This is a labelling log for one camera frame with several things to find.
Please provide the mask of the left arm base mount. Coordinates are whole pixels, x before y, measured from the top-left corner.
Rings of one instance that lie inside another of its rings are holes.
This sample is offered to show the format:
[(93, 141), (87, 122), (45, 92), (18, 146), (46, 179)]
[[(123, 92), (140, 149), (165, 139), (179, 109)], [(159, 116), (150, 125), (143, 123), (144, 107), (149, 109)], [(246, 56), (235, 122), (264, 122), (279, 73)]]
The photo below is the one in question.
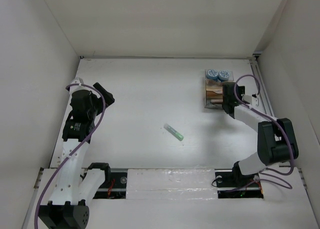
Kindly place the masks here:
[(105, 181), (98, 188), (94, 199), (126, 199), (128, 169), (127, 168), (111, 168), (106, 162), (91, 163), (80, 174), (80, 181), (83, 181), (91, 169), (100, 169), (104, 171)]

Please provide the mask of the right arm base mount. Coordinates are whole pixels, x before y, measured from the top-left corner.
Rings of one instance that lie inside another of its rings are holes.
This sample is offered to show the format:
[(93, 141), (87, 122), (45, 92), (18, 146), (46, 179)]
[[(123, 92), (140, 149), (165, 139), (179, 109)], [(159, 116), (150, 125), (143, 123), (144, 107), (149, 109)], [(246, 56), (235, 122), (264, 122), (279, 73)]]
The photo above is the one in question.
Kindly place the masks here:
[(219, 199), (263, 199), (263, 190), (258, 173), (242, 175), (239, 163), (232, 169), (218, 170), (211, 186), (217, 188)]

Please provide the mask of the green-capped clear highlighter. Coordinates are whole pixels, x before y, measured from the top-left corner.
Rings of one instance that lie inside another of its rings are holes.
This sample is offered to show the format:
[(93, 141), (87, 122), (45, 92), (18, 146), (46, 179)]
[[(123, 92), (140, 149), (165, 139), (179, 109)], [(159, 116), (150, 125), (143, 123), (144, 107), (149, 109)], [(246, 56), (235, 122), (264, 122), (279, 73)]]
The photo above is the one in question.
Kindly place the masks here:
[(172, 126), (169, 124), (165, 124), (163, 126), (171, 135), (173, 135), (176, 139), (178, 139), (180, 142), (184, 139), (184, 136), (180, 134), (178, 131), (176, 131)]

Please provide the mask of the orange-capped clear highlighter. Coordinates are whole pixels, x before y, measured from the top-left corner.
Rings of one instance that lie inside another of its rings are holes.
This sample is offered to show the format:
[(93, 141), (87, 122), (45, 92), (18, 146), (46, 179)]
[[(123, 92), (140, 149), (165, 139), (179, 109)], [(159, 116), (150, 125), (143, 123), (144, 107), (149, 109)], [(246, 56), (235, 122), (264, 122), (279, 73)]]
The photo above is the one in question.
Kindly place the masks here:
[(221, 105), (223, 103), (222, 99), (211, 99), (210, 102), (215, 105)]

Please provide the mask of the blue round putty jar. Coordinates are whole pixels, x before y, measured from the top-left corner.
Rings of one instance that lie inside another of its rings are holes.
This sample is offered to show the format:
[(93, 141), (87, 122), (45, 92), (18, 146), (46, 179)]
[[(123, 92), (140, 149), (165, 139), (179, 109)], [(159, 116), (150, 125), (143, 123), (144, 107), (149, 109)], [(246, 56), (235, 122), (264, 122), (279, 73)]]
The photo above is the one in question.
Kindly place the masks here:
[(205, 77), (208, 80), (217, 81), (219, 76), (219, 72), (215, 69), (208, 69), (205, 73)]

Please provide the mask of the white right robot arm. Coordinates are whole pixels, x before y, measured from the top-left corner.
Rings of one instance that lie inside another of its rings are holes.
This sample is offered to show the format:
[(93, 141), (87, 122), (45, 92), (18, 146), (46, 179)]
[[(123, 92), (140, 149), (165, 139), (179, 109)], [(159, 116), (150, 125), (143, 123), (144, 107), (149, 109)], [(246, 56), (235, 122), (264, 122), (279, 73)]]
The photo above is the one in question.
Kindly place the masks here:
[(243, 186), (258, 172), (277, 163), (289, 162), (292, 172), (299, 156), (292, 122), (288, 118), (275, 118), (258, 111), (248, 99), (240, 99), (244, 95), (245, 87), (235, 82), (226, 82), (222, 86), (223, 110), (257, 133), (256, 152), (233, 165), (230, 179), (237, 186)]

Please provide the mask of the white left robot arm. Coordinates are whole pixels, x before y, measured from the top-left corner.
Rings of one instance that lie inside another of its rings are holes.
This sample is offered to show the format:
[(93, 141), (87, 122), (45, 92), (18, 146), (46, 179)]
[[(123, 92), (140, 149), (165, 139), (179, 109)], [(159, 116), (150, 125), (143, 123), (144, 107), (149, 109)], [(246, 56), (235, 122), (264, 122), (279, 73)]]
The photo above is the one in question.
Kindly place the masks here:
[(81, 177), (82, 165), (93, 133), (101, 124), (113, 95), (98, 82), (86, 85), (75, 78), (66, 86), (71, 101), (62, 130), (62, 154), (36, 204), (33, 226), (42, 221), (48, 229), (85, 229), (89, 222), (89, 205), (99, 187), (111, 183), (108, 163), (95, 163)]

